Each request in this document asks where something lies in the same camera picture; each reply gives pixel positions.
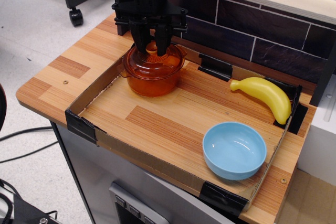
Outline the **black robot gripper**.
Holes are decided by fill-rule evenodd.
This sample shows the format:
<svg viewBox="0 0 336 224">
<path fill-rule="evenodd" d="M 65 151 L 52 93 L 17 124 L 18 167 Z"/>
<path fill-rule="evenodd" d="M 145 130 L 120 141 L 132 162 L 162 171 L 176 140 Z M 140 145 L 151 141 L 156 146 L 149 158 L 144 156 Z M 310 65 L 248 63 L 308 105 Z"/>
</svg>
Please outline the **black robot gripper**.
<svg viewBox="0 0 336 224">
<path fill-rule="evenodd" d="M 187 31 L 187 9 L 175 6 L 168 0 L 115 0 L 115 24 L 119 34 L 130 30 L 137 50 L 146 53 L 150 43 L 150 28 L 155 28 L 157 55 L 166 54 L 173 32 Z"/>
</svg>

